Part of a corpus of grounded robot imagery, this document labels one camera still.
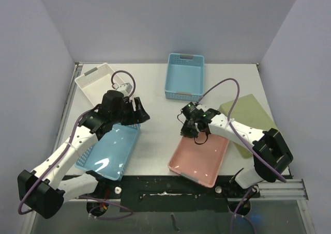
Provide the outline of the pink perforated plastic basket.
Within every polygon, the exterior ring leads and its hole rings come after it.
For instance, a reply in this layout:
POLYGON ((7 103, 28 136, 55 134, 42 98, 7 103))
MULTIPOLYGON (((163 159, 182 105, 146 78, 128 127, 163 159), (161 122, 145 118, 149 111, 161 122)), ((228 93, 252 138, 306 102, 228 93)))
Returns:
POLYGON ((168 168, 195 183, 212 188, 218 177, 229 140, 211 134, 204 143, 205 138, 205 134, 200 133, 195 143, 194 139, 182 137, 168 163, 168 168))

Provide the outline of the large light blue basket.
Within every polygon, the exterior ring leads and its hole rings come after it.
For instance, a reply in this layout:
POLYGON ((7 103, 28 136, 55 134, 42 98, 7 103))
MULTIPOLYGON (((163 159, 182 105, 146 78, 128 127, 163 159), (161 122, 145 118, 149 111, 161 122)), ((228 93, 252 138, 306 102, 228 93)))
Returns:
POLYGON ((83 171, 93 170, 113 181, 121 181, 139 135, 139 124, 115 124, 110 132, 79 157, 74 166, 83 171))

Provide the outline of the white perforated plastic basket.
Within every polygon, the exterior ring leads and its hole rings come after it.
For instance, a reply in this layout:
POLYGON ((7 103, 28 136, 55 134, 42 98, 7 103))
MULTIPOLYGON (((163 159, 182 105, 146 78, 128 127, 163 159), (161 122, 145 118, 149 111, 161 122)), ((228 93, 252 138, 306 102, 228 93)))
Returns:
POLYGON ((104 63, 98 67, 94 67, 89 71, 83 73, 75 79, 75 83, 82 90, 93 106, 101 103, 103 95, 108 90, 115 90, 113 85, 115 83, 121 85, 124 82, 117 74, 111 81, 111 77, 115 71, 104 63))

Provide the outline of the small light blue basket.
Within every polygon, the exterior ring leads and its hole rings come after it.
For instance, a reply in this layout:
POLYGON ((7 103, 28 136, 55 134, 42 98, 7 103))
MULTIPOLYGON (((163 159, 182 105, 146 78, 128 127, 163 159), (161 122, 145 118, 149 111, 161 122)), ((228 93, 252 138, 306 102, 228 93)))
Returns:
POLYGON ((169 54, 164 86, 166 99, 196 102, 204 93, 204 82, 204 56, 169 54))

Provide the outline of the olive green plastic basket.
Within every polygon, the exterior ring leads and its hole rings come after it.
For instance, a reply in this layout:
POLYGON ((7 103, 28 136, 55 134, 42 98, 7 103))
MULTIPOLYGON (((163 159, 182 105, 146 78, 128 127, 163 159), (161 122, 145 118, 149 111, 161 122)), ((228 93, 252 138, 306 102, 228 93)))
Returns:
MULTIPOLYGON (((228 116, 233 102, 234 100, 221 104, 218 111, 228 116)), ((231 117, 242 124, 256 129, 268 131, 269 129, 274 128, 278 130, 274 121, 270 118, 253 94, 238 98, 231 112, 231 117)), ((235 146, 244 159, 253 156, 245 147, 238 144, 235 144, 235 146)))

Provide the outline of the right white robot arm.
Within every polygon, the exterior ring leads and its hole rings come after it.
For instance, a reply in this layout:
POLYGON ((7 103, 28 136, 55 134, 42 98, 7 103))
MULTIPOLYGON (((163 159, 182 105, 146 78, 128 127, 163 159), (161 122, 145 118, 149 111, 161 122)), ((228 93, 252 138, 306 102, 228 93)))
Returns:
POLYGON ((197 103, 188 103, 180 112, 185 116, 181 135, 197 138, 200 132, 224 137, 246 147, 253 154, 253 165, 234 176, 231 193, 243 197, 249 187, 262 181, 285 182, 282 173, 292 163, 290 152, 281 133, 271 128, 268 131, 246 126, 229 118, 218 110, 197 103))

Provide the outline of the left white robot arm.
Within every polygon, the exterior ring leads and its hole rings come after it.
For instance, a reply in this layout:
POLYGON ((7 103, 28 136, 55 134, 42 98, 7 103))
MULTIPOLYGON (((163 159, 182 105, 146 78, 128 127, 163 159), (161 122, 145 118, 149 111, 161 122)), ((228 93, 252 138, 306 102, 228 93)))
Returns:
POLYGON ((100 198, 105 193, 102 177, 96 172, 70 179, 63 177, 78 158, 115 124, 131 126, 150 119, 141 99, 124 95, 117 90, 107 91, 101 103, 83 112, 76 120, 69 138, 44 162, 32 171, 23 170, 17 177, 20 215, 37 212, 43 218, 53 217, 62 205, 81 195, 100 198))

